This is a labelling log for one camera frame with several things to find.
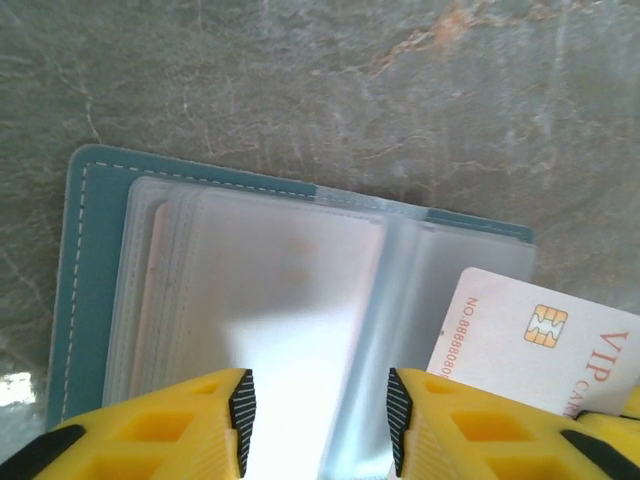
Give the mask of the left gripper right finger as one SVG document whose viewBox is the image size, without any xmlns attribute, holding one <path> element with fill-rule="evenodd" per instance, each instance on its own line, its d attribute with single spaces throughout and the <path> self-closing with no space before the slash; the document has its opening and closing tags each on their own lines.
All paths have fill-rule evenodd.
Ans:
<svg viewBox="0 0 640 480">
<path fill-rule="evenodd" d="M 636 479 L 639 449 L 617 450 L 576 421 L 416 369 L 387 380 L 392 479 Z"/>
</svg>

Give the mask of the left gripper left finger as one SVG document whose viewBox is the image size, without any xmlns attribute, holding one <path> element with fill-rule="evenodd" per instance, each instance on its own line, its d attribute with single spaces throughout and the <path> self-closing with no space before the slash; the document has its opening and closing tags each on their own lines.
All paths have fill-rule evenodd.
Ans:
<svg viewBox="0 0 640 480">
<path fill-rule="evenodd" d="M 1 465 L 4 479 L 241 479 L 256 393 L 249 369 L 193 378 L 70 418 Z"/>
</svg>

